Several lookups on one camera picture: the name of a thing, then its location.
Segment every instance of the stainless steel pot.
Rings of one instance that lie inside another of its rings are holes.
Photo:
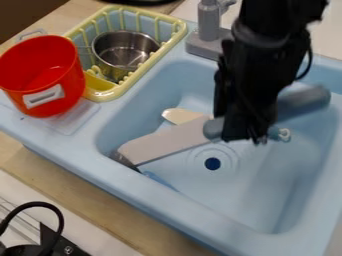
[[[118,82],[145,62],[160,45],[149,35],[132,31],[106,32],[92,42],[92,53],[104,76]]]

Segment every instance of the yellow basket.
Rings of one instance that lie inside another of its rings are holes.
[[[160,49],[136,71],[130,72],[119,83],[107,81],[91,54],[90,46],[94,38],[107,31],[129,30],[146,33],[161,44]],[[79,53],[86,77],[85,97],[95,102],[105,102],[121,97],[149,69],[153,67],[187,33],[187,25],[177,18],[143,9],[121,5],[108,5],[87,20],[67,32],[64,36],[76,46],[87,49],[88,54]]]

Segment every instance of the faucet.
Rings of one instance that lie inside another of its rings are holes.
[[[221,28],[221,16],[235,3],[236,0],[201,0],[198,4],[198,30],[189,35],[187,52],[218,60],[222,39],[231,37],[230,30]]]

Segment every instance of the drain hole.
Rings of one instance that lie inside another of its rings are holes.
[[[210,157],[204,162],[205,167],[210,171],[216,171],[221,167],[221,161],[216,157]]]

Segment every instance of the toy sink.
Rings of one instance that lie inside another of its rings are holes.
[[[291,88],[323,84],[332,101],[327,110],[278,124],[291,130],[290,143],[216,143],[141,167],[163,183],[108,157],[123,143],[170,126],[161,117],[167,108],[211,113],[215,70],[215,62],[187,54],[183,39],[111,102],[83,100],[64,116],[34,119],[0,94],[0,128],[216,252],[323,255],[342,207],[342,62],[316,56],[306,85]],[[204,164],[212,158],[220,162],[215,170]]]

